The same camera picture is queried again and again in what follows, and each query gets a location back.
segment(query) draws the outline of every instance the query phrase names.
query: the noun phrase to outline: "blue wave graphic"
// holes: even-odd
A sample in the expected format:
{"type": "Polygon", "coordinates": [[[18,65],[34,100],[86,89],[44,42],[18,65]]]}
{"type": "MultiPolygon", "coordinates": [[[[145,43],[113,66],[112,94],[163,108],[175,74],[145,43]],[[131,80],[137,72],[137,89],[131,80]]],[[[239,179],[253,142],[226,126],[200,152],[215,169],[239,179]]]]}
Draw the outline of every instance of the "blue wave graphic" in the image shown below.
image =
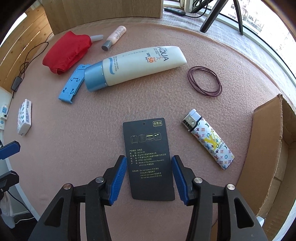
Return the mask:
{"type": "Polygon", "coordinates": [[[109,58],[109,59],[110,59],[110,73],[111,73],[111,74],[114,74],[114,73],[113,73],[113,70],[112,70],[113,59],[112,59],[112,58],[109,58]]]}

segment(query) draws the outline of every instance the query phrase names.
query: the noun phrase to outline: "blue cap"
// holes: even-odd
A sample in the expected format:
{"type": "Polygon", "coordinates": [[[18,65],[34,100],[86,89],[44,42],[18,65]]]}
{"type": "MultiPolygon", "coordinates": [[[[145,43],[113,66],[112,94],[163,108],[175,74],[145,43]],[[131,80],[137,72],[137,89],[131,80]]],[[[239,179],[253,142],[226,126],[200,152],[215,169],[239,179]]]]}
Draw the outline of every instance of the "blue cap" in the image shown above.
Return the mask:
{"type": "Polygon", "coordinates": [[[106,79],[103,72],[103,61],[100,61],[84,71],[84,81],[87,90],[92,92],[107,87],[106,79]]]}

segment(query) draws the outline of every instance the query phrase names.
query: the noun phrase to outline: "clothing icon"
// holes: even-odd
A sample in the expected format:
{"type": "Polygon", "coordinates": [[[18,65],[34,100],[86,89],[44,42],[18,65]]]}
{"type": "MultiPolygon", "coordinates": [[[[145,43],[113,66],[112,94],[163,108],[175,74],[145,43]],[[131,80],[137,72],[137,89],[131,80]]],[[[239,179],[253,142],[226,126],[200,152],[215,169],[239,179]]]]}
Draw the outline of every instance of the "clothing icon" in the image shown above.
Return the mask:
{"type": "Polygon", "coordinates": [[[131,143],[138,143],[138,137],[137,136],[131,136],[131,143]]]}
{"type": "Polygon", "coordinates": [[[154,138],[153,138],[153,134],[148,134],[148,135],[146,135],[146,140],[147,140],[147,141],[153,141],[153,140],[154,140],[154,138]]]}
{"type": "Polygon", "coordinates": [[[156,140],[156,141],[161,140],[161,134],[160,133],[154,133],[154,140],[156,140]]]}
{"type": "Polygon", "coordinates": [[[139,135],[138,139],[139,139],[139,142],[145,142],[146,141],[146,136],[145,135],[139,135]]]}

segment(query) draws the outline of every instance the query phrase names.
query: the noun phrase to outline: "white tissue pack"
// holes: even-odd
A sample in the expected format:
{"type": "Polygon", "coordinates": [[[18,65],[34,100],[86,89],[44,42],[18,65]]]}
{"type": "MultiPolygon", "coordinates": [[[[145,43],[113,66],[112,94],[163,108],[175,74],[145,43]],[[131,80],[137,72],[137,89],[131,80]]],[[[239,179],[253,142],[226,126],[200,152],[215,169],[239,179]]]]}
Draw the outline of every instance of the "white tissue pack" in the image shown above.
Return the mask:
{"type": "Polygon", "coordinates": [[[31,127],[31,101],[25,99],[22,103],[17,118],[17,133],[24,136],[31,127]]]}

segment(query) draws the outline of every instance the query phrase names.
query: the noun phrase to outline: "hang tag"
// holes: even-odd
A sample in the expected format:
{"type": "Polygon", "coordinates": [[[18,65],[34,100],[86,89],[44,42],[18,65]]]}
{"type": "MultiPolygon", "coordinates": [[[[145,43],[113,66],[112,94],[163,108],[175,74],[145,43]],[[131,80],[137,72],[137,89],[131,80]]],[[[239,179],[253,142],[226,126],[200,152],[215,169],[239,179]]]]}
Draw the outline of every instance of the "hang tag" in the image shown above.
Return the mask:
{"type": "Polygon", "coordinates": [[[123,136],[132,197],[175,200],[164,118],[124,122],[123,136]]]}

